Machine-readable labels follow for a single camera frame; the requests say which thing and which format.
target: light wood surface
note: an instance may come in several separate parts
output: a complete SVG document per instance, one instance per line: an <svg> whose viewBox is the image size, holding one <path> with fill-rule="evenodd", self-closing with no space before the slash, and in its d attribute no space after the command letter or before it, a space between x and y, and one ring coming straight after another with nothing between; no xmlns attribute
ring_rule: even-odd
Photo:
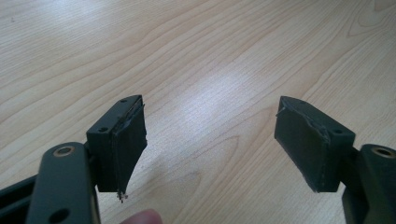
<svg viewBox="0 0 396 224"><path fill-rule="evenodd" d="M274 139L279 96L396 148L396 1L1 1L0 189L143 94L148 147L103 223L343 223Z"/></svg>

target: finger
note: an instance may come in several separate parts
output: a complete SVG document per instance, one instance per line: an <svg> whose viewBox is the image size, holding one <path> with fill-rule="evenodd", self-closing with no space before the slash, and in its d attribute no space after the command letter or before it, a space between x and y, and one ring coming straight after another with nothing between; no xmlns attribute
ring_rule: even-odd
<svg viewBox="0 0 396 224"><path fill-rule="evenodd" d="M155 210L148 209L128 217L121 224L163 224L163 220Z"/></svg>

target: wood grain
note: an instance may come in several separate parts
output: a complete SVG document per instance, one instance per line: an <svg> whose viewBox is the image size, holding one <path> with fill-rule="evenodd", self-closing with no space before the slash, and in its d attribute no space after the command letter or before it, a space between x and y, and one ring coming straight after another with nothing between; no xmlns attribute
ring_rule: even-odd
<svg viewBox="0 0 396 224"><path fill-rule="evenodd" d="M343 223L343 188L313 193L274 140L279 96L396 148L395 71L395 0L2 1L0 189L143 94L148 147L104 223Z"/></svg>

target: black plastic arm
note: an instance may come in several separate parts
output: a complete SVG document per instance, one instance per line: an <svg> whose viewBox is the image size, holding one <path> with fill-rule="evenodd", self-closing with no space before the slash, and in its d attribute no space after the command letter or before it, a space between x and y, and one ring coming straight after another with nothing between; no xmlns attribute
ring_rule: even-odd
<svg viewBox="0 0 396 224"><path fill-rule="evenodd" d="M100 223L96 191L123 199L147 146L141 95L116 102L88 131L87 143L48 150L38 175L0 190L0 223Z"/></svg>
<svg viewBox="0 0 396 224"><path fill-rule="evenodd" d="M282 96L275 139L315 192L346 185L347 223L396 223L396 151L353 147L355 134L307 102Z"/></svg>

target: mounting hole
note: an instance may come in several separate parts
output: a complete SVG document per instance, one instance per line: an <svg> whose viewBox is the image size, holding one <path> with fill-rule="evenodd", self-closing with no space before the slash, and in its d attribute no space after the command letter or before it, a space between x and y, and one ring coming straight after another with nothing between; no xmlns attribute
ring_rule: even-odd
<svg viewBox="0 0 396 224"><path fill-rule="evenodd" d="M50 215L49 223L61 223L67 219L69 214L70 214L69 209L66 209L66 208L60 209L60 210L52 213L52 215Z"/></svg>
<svg viewBox="0 0 396 224"><path fill-rule="evenodd" d="M395 159L396 158L396 154L393 151L390 151L390 150L382 148L382 147L373 147L372 151L376 155L382 156L384 158L388 158L388 159Z"/></svg>
<svg viewBox="0 0 396 224"><path fill-rule="evenodd" d="M102 128L100 128L98 131L99 131L99 133L104 133L104 132L107 131L107 130L108 130L107 127L102 127Z"/></svg>
<svg viewBox="0 0 396 224"><path fill-rule="evenodd" d="M63 156L68 156L73 153L74 147L72 146L66 146L66 147L60 147L56 148L55 151L53 152L53 155L55 157L63 157Z"/></svg>

